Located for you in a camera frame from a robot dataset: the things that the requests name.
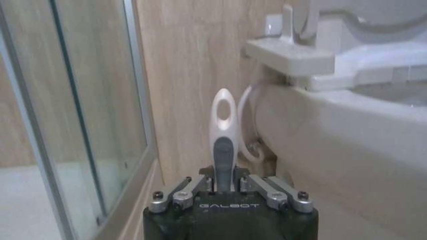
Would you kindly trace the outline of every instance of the toilet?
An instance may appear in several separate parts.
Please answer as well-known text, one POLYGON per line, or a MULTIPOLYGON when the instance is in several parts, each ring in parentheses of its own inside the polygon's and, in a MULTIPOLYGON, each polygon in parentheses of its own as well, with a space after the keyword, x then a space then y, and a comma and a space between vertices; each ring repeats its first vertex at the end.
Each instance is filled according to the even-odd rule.
POLYGON ((296 0, 247 55, 286 76, 260 138, 319 209, 320 240, 427 239, 427 1, 296 0))

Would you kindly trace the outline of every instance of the tiled wall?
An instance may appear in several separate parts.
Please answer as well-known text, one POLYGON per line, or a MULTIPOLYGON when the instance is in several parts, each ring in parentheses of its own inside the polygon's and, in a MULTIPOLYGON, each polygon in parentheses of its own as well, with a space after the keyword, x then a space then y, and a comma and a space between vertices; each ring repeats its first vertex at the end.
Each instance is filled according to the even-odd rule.
POLYGON ((35 165, 19 104, 0 56, 0 168, 35 165))
POLYGON ((276 78, 242 48, 284 0, 138 0, 159 160, 166 183, 211 164, 214 96, 236 102, 250 83, 276 78))

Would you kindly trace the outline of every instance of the white floor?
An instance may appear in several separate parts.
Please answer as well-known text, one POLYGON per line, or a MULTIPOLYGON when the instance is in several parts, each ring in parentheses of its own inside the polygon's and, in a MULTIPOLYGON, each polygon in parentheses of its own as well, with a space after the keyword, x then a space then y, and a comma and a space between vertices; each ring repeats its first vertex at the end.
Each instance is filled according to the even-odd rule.
MULTIPOLYGON (((115 206, 124 186, 118 160, 98 161, 100 183, 107 208, 115 206)), ((96 218, 102 215, 88 163, 56 164, 74 233, 80 240, 92 239, 98 232, 96 218)), ((0 168, 0 240, 60 240, 48 193, 39 167, 0 168)))
POLYGON ((0 239, 62 239, 38 166, 0 168, 0 239))

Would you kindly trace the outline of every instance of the glass panel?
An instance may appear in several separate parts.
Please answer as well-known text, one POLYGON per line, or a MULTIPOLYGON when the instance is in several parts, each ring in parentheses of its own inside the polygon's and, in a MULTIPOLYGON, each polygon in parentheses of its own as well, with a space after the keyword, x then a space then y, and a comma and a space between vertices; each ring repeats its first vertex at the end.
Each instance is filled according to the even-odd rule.
POLYGON ((58 0, 56 4, 111 210, 147 147, 124 6, 122 0, 58 0))
POLYGON ((50 2, 0 3, 68 218, 76 238, 90 239, 98 230, 102 209, 50 2))
POLYGON ((0 156, 0 239, 60 239, 1 56, 0 156))

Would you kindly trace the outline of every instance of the shower enclosure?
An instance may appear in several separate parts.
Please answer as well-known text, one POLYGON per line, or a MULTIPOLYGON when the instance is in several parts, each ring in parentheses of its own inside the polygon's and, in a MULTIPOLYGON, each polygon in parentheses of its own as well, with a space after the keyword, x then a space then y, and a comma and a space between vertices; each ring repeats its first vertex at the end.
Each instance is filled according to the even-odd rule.
POLYGON ((156 157, 135 2, 0 0, 0 53, 0 239, 114 239, 156 157))

